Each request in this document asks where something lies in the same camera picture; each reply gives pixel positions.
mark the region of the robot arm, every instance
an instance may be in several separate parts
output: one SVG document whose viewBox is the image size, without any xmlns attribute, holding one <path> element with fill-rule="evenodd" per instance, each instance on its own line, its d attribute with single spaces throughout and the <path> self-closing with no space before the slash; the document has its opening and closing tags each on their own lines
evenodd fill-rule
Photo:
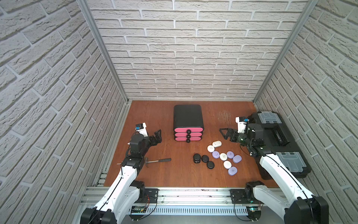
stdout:
<svg viewBox="0 0 358 224">
<path fill-rule="evenodd" d="M 161 142 L 161 130 L 149 137 L 145 127 L 145 123 L 136 125 L 139 133 L 131 138 L 131 153 L 123 160 L 118 176 L 94 208 L 85 209 L 80 224 L 120 224 L 134 202 L 144 196 L 144 183 L 135 178 L 143 168 L 148 149 Z"/>
</svg>

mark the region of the brick wall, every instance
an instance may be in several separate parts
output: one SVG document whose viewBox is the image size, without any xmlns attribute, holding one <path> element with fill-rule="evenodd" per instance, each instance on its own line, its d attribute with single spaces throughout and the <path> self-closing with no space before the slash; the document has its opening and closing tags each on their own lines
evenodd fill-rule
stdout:
<svg viewBox="0 0 358 224">
<path fill-rule="evenodd" d="M 358 8 L 320 0 L 256 106 L 282 115 L 330 222 L 358 222 Z"/>
<path fill-rule="evenodd" d="M 0 1 L 1 223 L 70 223 L 122 104 L 76 1 Z"/>
<path fill-rule="evenodd" d="M 88 3 L 129 98 L 252 100 L 306 1 Z"/>
</svg>

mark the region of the cable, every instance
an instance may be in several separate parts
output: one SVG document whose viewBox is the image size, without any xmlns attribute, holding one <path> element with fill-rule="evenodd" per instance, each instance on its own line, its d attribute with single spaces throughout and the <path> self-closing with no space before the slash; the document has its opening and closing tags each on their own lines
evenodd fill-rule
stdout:
<svg viewBox="0 0 358 224">
<path fill-rule="evenodd" d="M 236 203 L 237 203 L 237 201 L 238 201 L 239 199 L 237 199 L 236 201 L 235 201 L 235 203 L 234 203 L 234 213 L 235 213 L 235 215 L 236 215 L 236 218 L 238 218 L 238 219 L 240 219 L 238 216 L 237 216 L 237 214 L 236 214 L 236 210 L 235 210 L 235 205 L 236 205 Z"/>
<path fill-rule="evenodd" d="M 153 211 L 152 211 L 151 213 L 149 213 L 149 215 L 150 215 L 150 214 L 152 214 L 152 213 L 154 212 L 154 210 L 156 209 L 156 206 L 158 205 L 158 199 L 156 199 L 156 198 L 153 197 L 153 196 L 149 196 L 149 197 L 152 197 L 152 198 L 154 198 L 154 199 L 156 200 L 155 208 L 153 209 Z M 140 218 L 140 219 L 137 219 L 137 221 L 139 221 L 139 220 L 141 220 L 141 219 L 144 219 L 144 218 L 148 217 L 149 215 L 146 215 L 146 216 L 144 216 L 144 217 L 142 217 L 142 218 Z"/>
<path fill-rule="evenodd" d="M 311 209 L 312 219 L 314 220 L 313 211 L 312 211 L 312 207 L 311 207 L 311 202 L 309 201 L 309 199 L 308 199 L 308 197 L 307 197 L 305 191 L 304 191 L 304 190 L 301 188 L 301 186 L 296 182 L 296 180 L 291 176 L 291 174 L 290 174 L 287 170 L 285 170 L 278 162 L 276 162 L 276 160 L 274 160 L 273 158 L 271 158 L 271 157 L 268 156 L 268 155 L 266 155 L 266 156 L 269 157 L 270 159 L 272 159 L 275 163 L 277 163 L 277 165 L 278 165 L 279 167 L 281 167 L 281 168 L 292 178 L 292 180 L 297 184 L 297 186 L 302 190 L 302 193 L 305 195 L 306 199 L 308 200 L 308 205 L 309 205 L 309 207 L 310 207 L 310 209 Z"/>
<path fill-rule="evenodd" d="M 246 155 L 251 156 L 251 155 L 247 154 L 247 153 L 242 149 L 241 145 L 240 145 L 240 149 L 241 149 Z"/>
<path fill-rule="evenodd" d="M 122 164 L 121 164 L 121 175 L 123 176 Z M 122 180 L 122 177 L 121 177 L 120 180 L 118 181 L 117 185 L 116 185 L 115 188 L 113 189 L 113 191 L 112 191 L 112 193 L 110 194 L 110 196 L 108 197 L 108 199 L 111 198 L 111 196 L 112 196 L 114 190 L 115 190 L 116 187 L 118 186 L 119 182 L 121 182 L 121 180 Z M 87 224 L 90 224 L 90 223 L 92 222 L 92 220 L 98 215 L 98 213 L 101 211 L 101 209 L 103 208 L 103 206 L 108 203 L 108 199 L 107 199 L 106 202 L 100 207 L 100 209 L 98 210 L 98 212 L 91 218 L 91 220 L 90 220 Z"/>
</svg>

